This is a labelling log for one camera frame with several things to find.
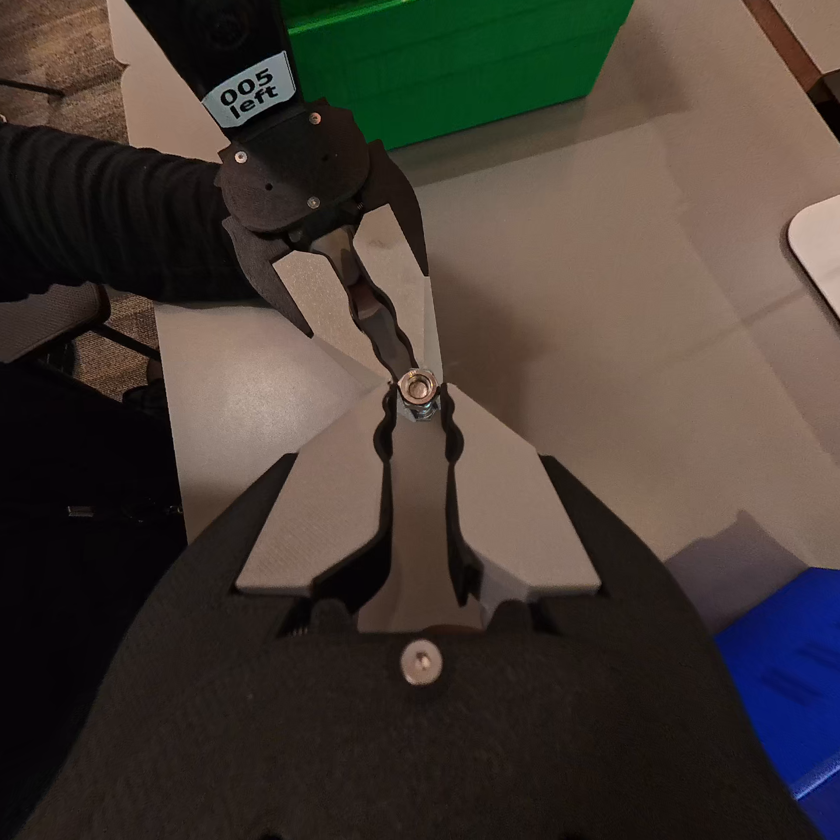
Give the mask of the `green plastic bin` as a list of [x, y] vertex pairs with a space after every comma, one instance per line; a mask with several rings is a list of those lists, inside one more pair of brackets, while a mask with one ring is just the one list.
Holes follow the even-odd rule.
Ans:
[[282, 1], [304, 98], [387, 150], [586, 97], [632, 1]]

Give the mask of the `white rectangular base plate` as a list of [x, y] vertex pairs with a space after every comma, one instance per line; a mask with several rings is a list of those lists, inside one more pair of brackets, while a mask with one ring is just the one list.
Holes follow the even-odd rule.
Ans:
[[787, 228], [789, 247], [839, 320], [839, 195], [803, 208]]

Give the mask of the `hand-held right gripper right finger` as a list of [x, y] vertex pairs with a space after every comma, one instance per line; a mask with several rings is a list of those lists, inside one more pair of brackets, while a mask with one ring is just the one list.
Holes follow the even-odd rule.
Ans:
[[444, 386], [448, 569], [483, 624], [504, 602], [593, 595], [602, 582], [537, 449]]

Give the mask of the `person's left forearm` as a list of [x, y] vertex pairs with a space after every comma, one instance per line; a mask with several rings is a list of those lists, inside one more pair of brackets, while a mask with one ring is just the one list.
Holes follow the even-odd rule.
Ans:
[[219, 167], [2, 123], [1, 301], [86, 283], [163, 303], [257, 299], [223, 227]]

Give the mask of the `silver hex nut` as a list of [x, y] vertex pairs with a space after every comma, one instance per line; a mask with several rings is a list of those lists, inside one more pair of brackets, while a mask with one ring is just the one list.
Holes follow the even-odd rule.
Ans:
[[407, 371], [397, 387], [403, 403], [419, 412], [437, 399], [439, 383], [432, 371], [418, 367]]

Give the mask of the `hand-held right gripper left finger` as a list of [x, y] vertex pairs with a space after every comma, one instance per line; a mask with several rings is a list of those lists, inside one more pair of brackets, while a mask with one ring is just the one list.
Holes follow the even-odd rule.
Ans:
[[308, 441], [236, 580], [240, 592], [358, 612], [392, 560], [394, 386], [379, 385]]

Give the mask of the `blue plastic bin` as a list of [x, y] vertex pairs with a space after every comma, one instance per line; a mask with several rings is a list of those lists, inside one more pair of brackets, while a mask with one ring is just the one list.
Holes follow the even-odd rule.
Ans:
[[811, 568], [715, 636], [765, 752], [839, 838], [839, 571]]

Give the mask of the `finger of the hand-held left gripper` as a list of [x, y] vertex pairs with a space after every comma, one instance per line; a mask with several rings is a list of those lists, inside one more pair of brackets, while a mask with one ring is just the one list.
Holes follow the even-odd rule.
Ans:
[[394, 382], [360, 328], [350, 295], [326, 256], [292, 251], [272, 267], [320, 350], [364, 386]]
[[444, 379], [431, 280], [391, 208], [341, 227], [341, 280], [350, 319], [341, 351], [354, 375], [376, 383], [420, 367]]

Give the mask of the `silver hex bolt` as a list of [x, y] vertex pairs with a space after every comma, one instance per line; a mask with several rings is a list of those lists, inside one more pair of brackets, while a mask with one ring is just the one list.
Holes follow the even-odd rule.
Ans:
[[434, 415], [440, 410], [440, 384], [437, 393], [437, 399], [431, 406], [427, 406], [426, 409], [422, 409], [419, 412], [413, 410], [412, 408], [406, 406], [403, 403], [403, 399], [400, 396], [397, 384], [395, 385], [395, 409], [396, 411], [403, 417], [405, 417], [410, 422], [414, 423], [422, 423], [430, 421]]

